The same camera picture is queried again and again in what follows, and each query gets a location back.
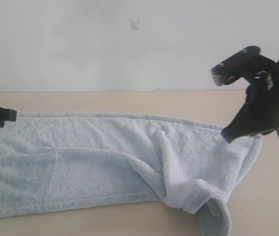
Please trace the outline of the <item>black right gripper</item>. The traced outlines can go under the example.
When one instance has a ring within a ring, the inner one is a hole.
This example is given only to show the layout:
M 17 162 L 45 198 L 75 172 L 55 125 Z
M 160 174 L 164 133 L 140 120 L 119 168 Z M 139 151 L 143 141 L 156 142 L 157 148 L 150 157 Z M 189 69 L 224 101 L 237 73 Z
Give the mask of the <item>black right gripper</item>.
M 231 123 L 222 130 L 228 143 L 244 136 L 267 135 L 279 129 L 279 60 L 258 85 L 247 88 L 246 100 Z

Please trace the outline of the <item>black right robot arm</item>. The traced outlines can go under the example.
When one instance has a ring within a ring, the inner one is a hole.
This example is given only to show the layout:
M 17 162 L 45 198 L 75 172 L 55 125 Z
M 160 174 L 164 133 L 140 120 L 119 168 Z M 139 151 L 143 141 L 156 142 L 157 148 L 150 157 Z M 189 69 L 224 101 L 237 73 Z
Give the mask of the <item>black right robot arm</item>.
M 257 54 L 230 74 L 249 82 L 246 100 L 221 135 L 228 143 L 237 138 L 267 135 L 279 129 L 279 60 Z

